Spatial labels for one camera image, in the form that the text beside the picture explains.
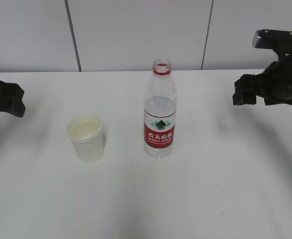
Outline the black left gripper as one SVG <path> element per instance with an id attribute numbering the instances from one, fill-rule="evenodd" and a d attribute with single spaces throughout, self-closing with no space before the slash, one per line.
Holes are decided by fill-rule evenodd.
<path id="1" fill-rule="evenodd" d="M 18 84 L 0 81 L 0 112 L 22 118 L 25 113 L 23 96 L 24 90 Z"/>

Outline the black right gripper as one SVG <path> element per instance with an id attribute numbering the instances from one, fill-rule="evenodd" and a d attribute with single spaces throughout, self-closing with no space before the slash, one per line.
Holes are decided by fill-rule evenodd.
<path id="1" fill-rule="evenodd" d="M 257 97 L 267 106 L 292 105 L 292 54 L 273 62 L 264 72 L 244 74 L 234 83 L 235 106 L 254 105 Z"/>

